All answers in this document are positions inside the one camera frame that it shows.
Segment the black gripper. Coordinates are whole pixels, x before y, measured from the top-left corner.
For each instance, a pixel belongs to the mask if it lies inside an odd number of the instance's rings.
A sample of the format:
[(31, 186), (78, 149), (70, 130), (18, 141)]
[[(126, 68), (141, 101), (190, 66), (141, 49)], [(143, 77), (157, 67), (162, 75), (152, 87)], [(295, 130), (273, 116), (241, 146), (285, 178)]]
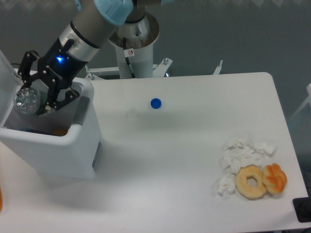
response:
[[(38, 116), (50, 110), (58, 111), (80, 96), (71, 84), (86, 62), (69, 53), (73, 45), (73, 39), (69, 39), (64, 45), (57, 39), (45, 56), (40, 57), (35, 50), (25, 52), (23, 56), (17, 71), (23, 81), (20, 89), (29, 88), (39, 79), (49, 87), (47, 93), (43, 93), (41, 97)], [(37, 73), (31, 75), (31, 67), (35, 61), (37, 61)]]

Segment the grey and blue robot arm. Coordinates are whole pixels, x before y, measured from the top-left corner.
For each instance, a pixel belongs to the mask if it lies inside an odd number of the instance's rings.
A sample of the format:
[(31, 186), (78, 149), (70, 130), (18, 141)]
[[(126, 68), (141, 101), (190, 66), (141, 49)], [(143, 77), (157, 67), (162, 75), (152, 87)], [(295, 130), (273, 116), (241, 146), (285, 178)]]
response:
[(44, 56), (25, 52), (18, 69), (23, 85), (13, 99), (16, 110), (41, 115), (49, 108), (59, 110), (80, 95), (71, 85), (79, 71), (94, 57), (117, 28), (144, 17), (147, 5), (166, 0), (82, 0), (81, 10), (63, 30)]

